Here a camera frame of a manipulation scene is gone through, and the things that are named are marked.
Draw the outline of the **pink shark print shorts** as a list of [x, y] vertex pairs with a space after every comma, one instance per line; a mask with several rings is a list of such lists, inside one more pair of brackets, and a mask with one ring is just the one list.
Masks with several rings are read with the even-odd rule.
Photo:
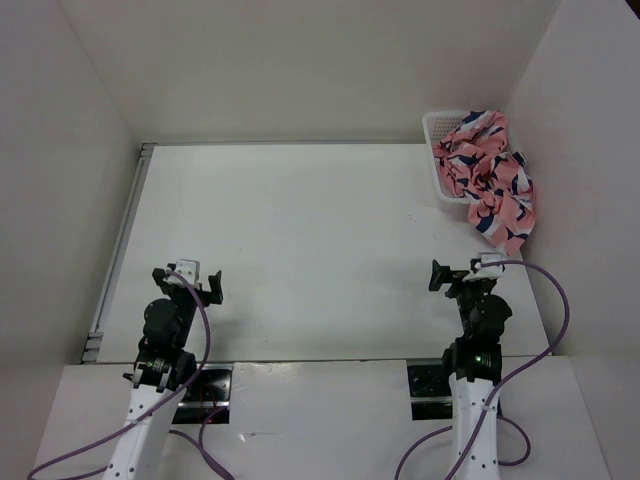
[[517, 254], [536, 223], [535, 187], [509, 146], [507, 117], [470, 111], [431, 150], [445, 189], [469, 202], [468, 222], [501, 254]]

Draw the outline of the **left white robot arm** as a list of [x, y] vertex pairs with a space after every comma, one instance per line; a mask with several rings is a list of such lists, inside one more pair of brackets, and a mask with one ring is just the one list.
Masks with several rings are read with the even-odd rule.
[[144, 310], [143, 336], [131, 378], [132, 389], [124, 433], [118, 437], [104, 471], [105, 479], [153, 479], [181, 400], [200, 385], [203, 365], [185, 350], [197, 313], [223, 303], [222, 273], [199, 281], [199, 263], [179, 260], [156, 268], [152, 277], [162, 296]]

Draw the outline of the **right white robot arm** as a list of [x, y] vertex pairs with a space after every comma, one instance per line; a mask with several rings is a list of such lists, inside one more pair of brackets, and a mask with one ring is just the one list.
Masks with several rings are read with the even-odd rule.
[[449, 479], [498, 479], [497, 413], [502, 379], [500, 338], [512, 310], [492, 293], [504, 273], [499, 254], [481, 254], [467, 270], [434, 261], [429, 290], [446, 287], [456, 301], [462, 335], [445, 349], [440, 385], [452, 396], [453, 453]]

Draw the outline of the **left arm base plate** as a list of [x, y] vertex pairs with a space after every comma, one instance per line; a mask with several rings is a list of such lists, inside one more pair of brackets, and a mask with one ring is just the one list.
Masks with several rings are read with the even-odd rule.
[[233, 366], [207, 365], [178, 405], [174, 425], [228, 424]]

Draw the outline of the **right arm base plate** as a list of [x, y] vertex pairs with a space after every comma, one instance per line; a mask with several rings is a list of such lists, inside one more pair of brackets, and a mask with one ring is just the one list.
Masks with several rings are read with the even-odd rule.
[[450, 377], [440, 361], [409, 361], [406, 366], [413, 421], [451, 420]]

